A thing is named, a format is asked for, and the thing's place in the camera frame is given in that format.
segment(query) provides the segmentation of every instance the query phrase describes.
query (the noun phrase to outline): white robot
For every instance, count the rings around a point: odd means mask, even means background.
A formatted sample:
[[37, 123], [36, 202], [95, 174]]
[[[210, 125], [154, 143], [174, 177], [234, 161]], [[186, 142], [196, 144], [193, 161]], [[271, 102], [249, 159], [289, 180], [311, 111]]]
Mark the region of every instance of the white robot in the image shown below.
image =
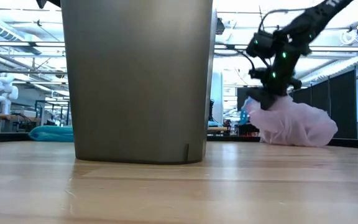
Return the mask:
[[11, 100], [16, 100], [19, 96], [19, 90], [12, 85], [14, 79], [14, 74], [11, 73], [2, 73], [0, 76], [0, 91], [3, 91], [0, 95], [1, 114], [10, 114]]

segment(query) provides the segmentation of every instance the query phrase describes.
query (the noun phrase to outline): wooden table surface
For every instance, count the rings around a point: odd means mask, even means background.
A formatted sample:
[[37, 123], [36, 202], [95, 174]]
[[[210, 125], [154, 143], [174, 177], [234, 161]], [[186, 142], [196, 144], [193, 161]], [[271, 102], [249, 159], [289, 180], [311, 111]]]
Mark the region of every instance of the wooden table surface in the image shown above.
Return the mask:
[[358, 224], [358, 149], [209, 142], [203, 162], [150, 166], [0, 143], [0, 223]]
[[27, 117], [27, 118], [23, 118], [22, 116], [19, 115], [11, 115], [11, 114], [0, 114], [0, 120], [8, 120], [8, 121], [33, 121], [33, 122], [41, 122], [41, 118], [32, 118], [32, 117]]

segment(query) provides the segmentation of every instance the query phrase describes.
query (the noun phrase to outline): trash can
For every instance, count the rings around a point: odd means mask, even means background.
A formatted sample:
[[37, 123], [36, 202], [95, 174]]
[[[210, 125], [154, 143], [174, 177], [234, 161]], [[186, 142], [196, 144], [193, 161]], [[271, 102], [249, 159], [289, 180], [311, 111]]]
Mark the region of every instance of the trash can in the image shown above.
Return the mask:
[[62, 13], [76, 157], [201, 161], [213, 0], [62, 0]]

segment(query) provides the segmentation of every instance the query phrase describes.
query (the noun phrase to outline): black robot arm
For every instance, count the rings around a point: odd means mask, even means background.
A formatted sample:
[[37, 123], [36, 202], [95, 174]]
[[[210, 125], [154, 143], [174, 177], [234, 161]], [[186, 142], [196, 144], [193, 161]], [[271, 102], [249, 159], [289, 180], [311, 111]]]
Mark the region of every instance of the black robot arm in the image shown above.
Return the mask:
[[252, 78], [259, 78], [263, 88], [250, 89], [249, 95], [261, 102], [261, 107], [267, 110], [275, 101], [275, 96], [286, 95], [287, 88], [293, 83], [299, 83], [293, 78], [295, 65], [301, 55], [308, 55], [312, 42], [328, 22], [353, 0], [325, 0], [317, 6], [305, 9], [289, 25], [269, 34], [258, 30], [254, 34], [246, 52], [251, 57], [262, 60], [275, 55], [272, 66], [261, 70], [251, 70]]

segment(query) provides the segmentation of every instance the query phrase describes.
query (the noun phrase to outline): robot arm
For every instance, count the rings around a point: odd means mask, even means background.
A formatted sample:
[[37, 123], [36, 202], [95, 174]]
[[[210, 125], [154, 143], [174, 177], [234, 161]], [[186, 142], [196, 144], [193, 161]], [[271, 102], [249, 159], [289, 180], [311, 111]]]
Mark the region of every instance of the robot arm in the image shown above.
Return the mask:
[[13, 74], [1, 74], [0, 77], [0, 91], [4, 93], [0, 96], [0, 102], [3, 105], [3, 114], [9, 114], [11, 100], [16, 100], [19, 96], [19, 90], [12, 85], [15, 77]]
[[299, 57], [311, 52], [309, 43], [352, 1], [325, 0], [317, 6], [305, 9], [289, 25], [273, 34], [263, 30], [255, 33], [246, 50], [248, 55], [262, 60], [275, 55], [275, 59], [273, 65], [266, 69], [250, 71], [251, 77], [259, 78], [264, 87], [251, 89], [249, 96], [261, 102], [261, 107], [267, 110], [273, 105], [275, 96], [286, 95], [287, 87], [296, 82], [293, 72]]

